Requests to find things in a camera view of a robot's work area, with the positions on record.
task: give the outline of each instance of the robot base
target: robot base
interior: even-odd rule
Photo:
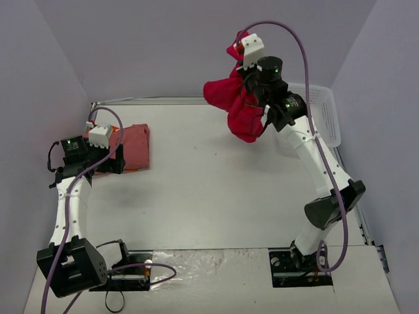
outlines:
[[[291,258],[291,249],[270,249],[269,261],[274,288],[333,286],[332,277],[318,272],[316,275],[316,258],[311,258],[298,269]]]
[[[129,264],[150,262],[153,259],[152,252],[134,252],[128,253],[122,257],[122,260],[113,265],[117,268]],[[105,285],[92,288],[90,291],[149,291],[150,290],[150,273],[146,273],[146,269],[135,267],[127,268],[109,275]]]

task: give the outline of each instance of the white plastic basket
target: white plastic basket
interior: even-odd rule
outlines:
[[[306,101],[304,84],[289,83],[289,90],[300,95]],[[314,123],[328,147],[340,145],[340,129],[335,98],[330,88],[310,85],[310,106]]]

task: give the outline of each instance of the black mounting bracket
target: black mounting bracket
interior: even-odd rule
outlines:
[[[333,286],[332,277],[316,274],[316,257],[307,258],[303,268],[297,268],[290,248],[269,250],[270,272],[274,288]]]
[[[45,278],[58,250],[53,243],[38,251],[37,263]],[[107,282],[107,267],[102,255],[87,239],[73,237],[58,260],[50,287],[58,298],[99,287]]]

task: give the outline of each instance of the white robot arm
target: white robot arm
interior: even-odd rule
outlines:
[[[295,149],[316,187],[318,199],[305,206],[308,220],[291,244],[295,264],[297,268],[303,268],[304,261],[315,258],[320,242],[324,241],[331,228],[342,218],[315,139],[319,141],[332,169],[346,212],[354,208],[365,186],[362,181],[353,182],[339,166],[317,132],[314,122],[312,133],[306,103],[300,95],[288,91],[288,84],[282,80],[282,60],[265,56],[264,44],[256,34],[244,37],[234,47],[244,55],[237,71],[243,77],[247,91],[256,97],[259,107],[264,108],[266,123],[273,124],[276,131]]]

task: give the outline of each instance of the crumpled red cloth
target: crumpled red cloth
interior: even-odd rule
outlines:
[[[239,55],[233,45],[227,48],[227,54],[237,61],[243,60],[243,55]],[[245,104],[240,99],[240,89],[243,78],[234,68],[229,78],[207,82],[204,85],[204,98],[210,104],[228,112],[227,125],[230,131],[245,142],[252,143],[258,138],[263,130],[260,115],[263,110]],[[248,103],[257,103],[252,94],[248,94],[243,87],[242,98]]]

